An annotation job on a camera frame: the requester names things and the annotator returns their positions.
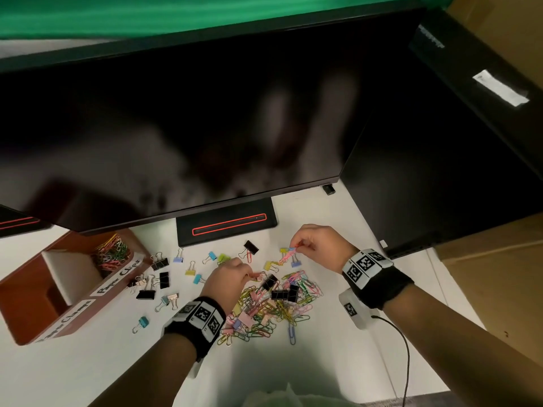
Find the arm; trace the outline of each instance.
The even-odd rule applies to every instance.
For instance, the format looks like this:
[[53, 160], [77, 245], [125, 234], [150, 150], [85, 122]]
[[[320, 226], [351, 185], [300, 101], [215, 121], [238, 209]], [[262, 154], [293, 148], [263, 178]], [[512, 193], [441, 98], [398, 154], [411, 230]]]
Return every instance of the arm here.
[[[290, 246], [337, 273], [359, 250], [333, 228], [307, 224]], [[383, 310], [445, 384], [470, 406], [543, 405], [543, 368], [410, 284]]]
[[[246, 282], [256, 276], [258, 273], [253, 273], [239, 258], [229, 260], [207, 278], [200, 296], [212, 298], [228, 314]], [[165, 334], [90, 407], [171, 406], [196, 356], [196, 349], [187, 338]]]

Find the person's right arm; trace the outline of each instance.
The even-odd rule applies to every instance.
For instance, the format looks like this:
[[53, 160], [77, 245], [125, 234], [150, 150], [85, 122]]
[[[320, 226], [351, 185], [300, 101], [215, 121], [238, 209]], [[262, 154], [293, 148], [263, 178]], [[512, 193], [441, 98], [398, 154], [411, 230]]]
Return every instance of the person's right arm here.
[[[333, 228], [304, 225], [290, 246], [341, 274], [356, 252]], [[417, 286], [385, 302], [384, 313], [445, 384], [470, 406], [542, 406], [543, 367]]]

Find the black monitor on its side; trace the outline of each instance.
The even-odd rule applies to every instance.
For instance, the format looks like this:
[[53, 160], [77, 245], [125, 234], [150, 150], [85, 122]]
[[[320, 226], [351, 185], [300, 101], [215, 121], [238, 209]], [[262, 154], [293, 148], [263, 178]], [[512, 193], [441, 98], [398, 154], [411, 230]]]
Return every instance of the black monitor on its side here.
[[189, 238], [275, 225], [242, 204], [338, 180], [423, 14], [397, 0], [1, 60], [0, 204], [84, 234], [222, 207], [249, 222], [216, 231], [215, 211]]

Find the brown box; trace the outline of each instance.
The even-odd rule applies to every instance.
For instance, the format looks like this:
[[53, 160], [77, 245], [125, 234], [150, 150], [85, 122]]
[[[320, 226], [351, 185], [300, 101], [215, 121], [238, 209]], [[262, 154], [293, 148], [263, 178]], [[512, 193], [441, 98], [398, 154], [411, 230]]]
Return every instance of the brown box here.
[[[19, 345], [72, 334], [119, 294], [152, 263], [149, 252], [131, 230], [119, 230], [130, 249], [127, 262], [112, 271], [78, 303], [67, 306], [41, 252], [0, 281], [0, 311]], [[44, 249], [92, 254], [115, 232], [86, 237], [68, 232]]]
[[543, 213], [436, 251], [486, 329], [543, 365]]
[[543, 88], [543, 0], [453, 0], [447, 13]]

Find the green curtain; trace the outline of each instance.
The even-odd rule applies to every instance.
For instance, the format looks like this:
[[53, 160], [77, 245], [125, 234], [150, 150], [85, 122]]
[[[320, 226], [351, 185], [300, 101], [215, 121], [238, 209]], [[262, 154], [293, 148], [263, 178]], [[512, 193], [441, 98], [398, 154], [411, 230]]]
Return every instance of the green curtain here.
[[0, 0], [0, 38], [137, 37], [379, 1], [388, 0]]

